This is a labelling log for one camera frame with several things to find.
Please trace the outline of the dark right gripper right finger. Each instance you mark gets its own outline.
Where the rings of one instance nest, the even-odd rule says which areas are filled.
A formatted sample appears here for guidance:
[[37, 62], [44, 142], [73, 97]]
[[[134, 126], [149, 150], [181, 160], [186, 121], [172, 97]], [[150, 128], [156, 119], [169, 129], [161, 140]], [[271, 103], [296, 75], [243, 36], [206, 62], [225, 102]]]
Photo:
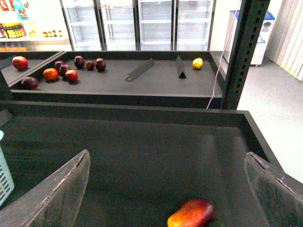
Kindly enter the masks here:
[[253, 152], [244, 169], [250, 189], [269, 227], [303, 225], [303, 184]]

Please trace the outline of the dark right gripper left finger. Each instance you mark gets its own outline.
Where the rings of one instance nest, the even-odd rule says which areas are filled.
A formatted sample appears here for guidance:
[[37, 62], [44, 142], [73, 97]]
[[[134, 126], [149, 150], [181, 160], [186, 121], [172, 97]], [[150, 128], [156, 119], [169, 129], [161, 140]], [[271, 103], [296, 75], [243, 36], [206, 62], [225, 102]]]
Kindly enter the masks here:
[[85, 149], [0, 212], [2, 227], [74, 226], [88, 184]]

